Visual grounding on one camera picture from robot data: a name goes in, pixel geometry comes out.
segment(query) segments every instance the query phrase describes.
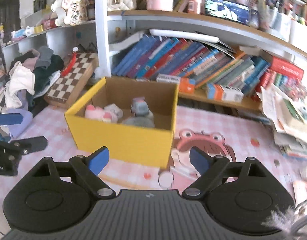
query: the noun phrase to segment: yellow box on shelf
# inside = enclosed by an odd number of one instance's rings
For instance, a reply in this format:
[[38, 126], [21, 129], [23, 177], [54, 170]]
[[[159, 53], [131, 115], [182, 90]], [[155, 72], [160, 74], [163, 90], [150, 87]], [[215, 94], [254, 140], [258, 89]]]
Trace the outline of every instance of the yellow box on shelf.
[[[116, 104], [125, 120], [131, 116], [132, 99], [137, 97], [145, 98], [153, 112], [155, 128], [84, 118], [88, 104], [101, 108]], [[111, 158], [166, 168], [174, 138], [177, 100], [176, 84], [103, 78], [66, 111], [65, 118], [79, 150], [92, 153], [106, 146]]]

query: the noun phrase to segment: purple book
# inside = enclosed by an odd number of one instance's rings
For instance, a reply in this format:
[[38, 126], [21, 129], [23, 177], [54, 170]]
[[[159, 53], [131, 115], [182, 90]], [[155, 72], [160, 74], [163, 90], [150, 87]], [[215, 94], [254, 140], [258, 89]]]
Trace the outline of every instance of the purple book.
[[[162, 42], [164, 42], [167, 38], [162, 37]], [[138, 71], [146, 66], [146, 63], [149, 60], [150, 55], [161, 45], [160, 40], [156, 41], [156, 43], [151, 47], [151, 49], [143, 55], [138, 62], [131, 68], [131, 70], [127, 73], [127, 77], [135, 78]]]

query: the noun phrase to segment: pink plush toy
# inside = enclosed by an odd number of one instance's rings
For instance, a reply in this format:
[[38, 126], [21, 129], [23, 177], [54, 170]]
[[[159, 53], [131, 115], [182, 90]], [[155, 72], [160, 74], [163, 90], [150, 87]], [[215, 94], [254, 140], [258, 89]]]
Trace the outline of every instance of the pink plush toy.
[[105, 111], [98, 106], [94, 107], [93, 105], [87, 105], [85, 118], [103, 122], [118, 122], [118, 118], [114, 113]]

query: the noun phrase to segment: gray ridged panel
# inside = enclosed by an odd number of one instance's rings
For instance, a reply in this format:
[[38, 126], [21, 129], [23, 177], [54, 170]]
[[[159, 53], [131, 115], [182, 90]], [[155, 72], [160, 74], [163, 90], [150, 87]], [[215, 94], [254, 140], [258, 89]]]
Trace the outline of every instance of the gray ridged panel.
[[198, 201], [177, 190], [122, 190], [101, 200], [81, 223], [52, 234], [12, 230], [3, 240], [283, 240], [281, 233], [244, 236], [218, 225]]

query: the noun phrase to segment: white cloth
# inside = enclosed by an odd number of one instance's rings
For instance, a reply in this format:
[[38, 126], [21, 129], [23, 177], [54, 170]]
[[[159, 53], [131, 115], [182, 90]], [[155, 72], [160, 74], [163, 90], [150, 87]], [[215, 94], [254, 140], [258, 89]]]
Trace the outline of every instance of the white cloth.
[[4, 93], [0, 94], [0, 103], [5, 96], [5, 105], [7, 108], [19, 108], [22, 103], [17, 97], [17, 92], [26, 89], [28, 93], [34, 95], [35, 75], [25, 68], [20, 61], [15, 63], [13, 72], [10, 73], [10, 81], [5, 85]]
[[39, 97], [43, 96], [44, 94], [46, 94], [48, 92], [49, 88], [52, 87], [52, 85], [58, 80], [58, 78], [60, 78], [60, 70], [51, 74], [51, 76], [49, 77], [49, 80], [50, 80], [49, 85], [45, 86], [43, 91], [34, 95], [34, 98], [39, 98]]

